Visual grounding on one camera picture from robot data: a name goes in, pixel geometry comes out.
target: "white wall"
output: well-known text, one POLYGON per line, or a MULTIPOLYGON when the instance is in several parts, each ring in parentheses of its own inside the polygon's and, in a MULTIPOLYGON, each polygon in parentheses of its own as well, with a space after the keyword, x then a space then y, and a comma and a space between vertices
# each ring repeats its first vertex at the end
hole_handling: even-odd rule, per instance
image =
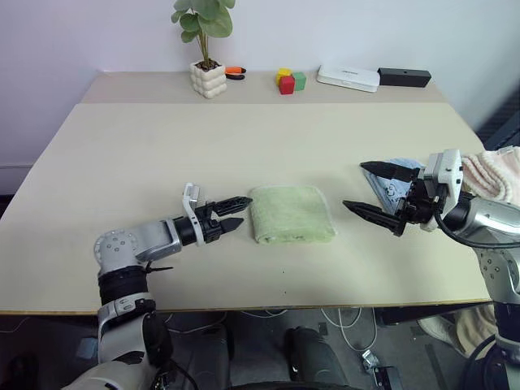
MULTIPOLYGON (((0 2, 0 166, 32 163, 96 70, 176 71, 199 59, 169 20, 172 3, 0 2)), ((477 128, 520 80, 519 17, 518 0, 237 0, 233 35, 210 50, 249 70, 332 59, 427 69, 477 128)), ((0 193, 15 189, 2 186, 8 171, 0 193)))

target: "white cable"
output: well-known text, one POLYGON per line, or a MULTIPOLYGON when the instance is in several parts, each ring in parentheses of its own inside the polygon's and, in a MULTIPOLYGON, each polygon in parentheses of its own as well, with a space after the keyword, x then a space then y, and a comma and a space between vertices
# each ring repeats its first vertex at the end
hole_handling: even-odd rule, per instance
POLYGON ((20 327, 22 326, 22 324, 27 321, 28 319, 30 319, 30 317, 25 317, 24 319, 22 319, 18 325, 16 325, 15 329, 13 329, 12 331, 0 331, 0 333, 14 333, 16 332, 18 329, 20 329, 20 327))
MULTIPOLYGON (((331 323, 332 325, 334 325, 335 327, 342 327, 340 324, 338 323, 335 323, 334 321, 332 321, 330 319, 330 317, 327 315, 327 313, 325 313, 325 310, 321 309, 322 311, 322 314, 323 314, 323 317, 325 317, 325 319, 331 323)), ((357 308, 357 314, 356 314, 356 318, 349 324, 349 325, 343 325, 343 328, 349 328, 349 327, 353 327, 356 322, 359 320, 359 318, 361 317, 361 311, 362 311, 362 308, 361 307, 358 307, 357 308)), ((338 316, 341 318, 341 310, 338 309, 338 316)))
POLYGON ((268 309, 266 309, 266 313, 268 313, 270 315, 278 316, 278 315, 287 313, 287 310, 280 310, 278 313, 271 313, 268 309))
POLYGON ((242 314, 248 315, 249 317, 255 317, 256 319, 273 319, 274 317, 278 317, 279 315, 283 315, 288 312, 288 310, 282 310, 279 313, 273 314, 269 310, 264 310, 269 315, 257 315, 252 314, 247 311, 241 311, 242 314))
POLYGON ((215 321, 214 323, 211 323, 210 325, 204 325, 203 327, 195 327, 194 329, 188 329, 187 331, 181 331, 180 329, 171 329, 169 327, 167 327, 167 330, 169 332, 171 332, 171 333, 177 333, 177 334, 181 334, 181 335, 188 335, 189 333, 203 331, 204 329, 207 329, 208 327, 214 327, 215 325, 221 323, 224 319, 226 319, 227 316, 228 316, 228 312, 224 311, 224 314, 223 314, 222 318, 219 321, 215 321))
POLYGON ((372 339, 372 341, 370 342, 370 344, 368 344, 368 346, 362 348, 362 349, 358 349, 356 347, 353 347, 350 342, 349 342, 349 339, 347 339, 347 336, 345 335, 345 330, 344 330, 344 327, 343 327, 343 323, 341 322, 341 316, 340 316, 340 330, 341 330, 341 335, 343 336, 343 339, 345 341, 345 343, 347 343, 347 345, 349 346, 350 349, 352 349, 353 351, 356 351, 356 352, 365 352, 367 349, 370 349, 372 348, 372 346, 375 344, 375 341, 377 340, 377 324, 375 323, 375 310, 374 308, 372 308, 372 315, 374 316, 374 338, 372 339))

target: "yellow block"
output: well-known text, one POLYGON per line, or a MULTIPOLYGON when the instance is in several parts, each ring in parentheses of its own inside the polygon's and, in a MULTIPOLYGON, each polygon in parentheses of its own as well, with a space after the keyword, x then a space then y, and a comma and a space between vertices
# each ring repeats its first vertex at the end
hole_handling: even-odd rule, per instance
POLYGON ((278 74, 276 75, 276 85, 280 85, 280 79, 284 76, 290 76, 292 74, 290 69, 287 69, 286 67, 281 67, 278 70, 278 74))

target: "green leaf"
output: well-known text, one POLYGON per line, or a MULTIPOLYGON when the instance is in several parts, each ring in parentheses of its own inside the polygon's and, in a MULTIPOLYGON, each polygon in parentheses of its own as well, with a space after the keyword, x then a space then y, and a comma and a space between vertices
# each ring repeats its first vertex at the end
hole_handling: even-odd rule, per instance
POLYGON ((180 27, 189 33, 199 31, 201 26, 198 25, 198 18, 193 14, 185 14, 180 17, 180 27))
POLYGON ((219 14, 219 0, 191 0, 191 3, 192 8, 206 20, 214 20, 219 14))
POLYGON ((180 17, 182 15, 184 15, 186 13, 186 11, 176 11, 172 16, 171 16, 171 22, 173 24, 177 23, 180 19, 180 17))
POLYGON ((198 35, 198 31, 183 31, 180 34, 180 39, 182 39, 182 42, 188 43, 193 40, 194 37, 198 35))
POLYGON ((219 0, 219 2, 227 8, 233 8, 235 6, 235 0, 219 0))
POLYGON ((187 11, 192 7, 191 0, 177 0, 173 5, 176 11, 187 11))
POLYGON ((201 25, 202 31, 210 37, 229 37, 233 31, 231 16, 225 6, 219 7, 219 13, 215 20, 208 20, 199 16, 198 22, 201 25))

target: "pink fabric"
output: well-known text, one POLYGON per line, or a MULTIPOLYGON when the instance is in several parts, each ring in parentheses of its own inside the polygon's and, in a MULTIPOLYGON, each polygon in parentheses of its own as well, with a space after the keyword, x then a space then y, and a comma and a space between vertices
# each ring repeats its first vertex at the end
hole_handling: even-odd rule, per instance
POLYGON ((520 148, 469 154, 462 165, 464 184, 475 195, 520 206, 520 148))

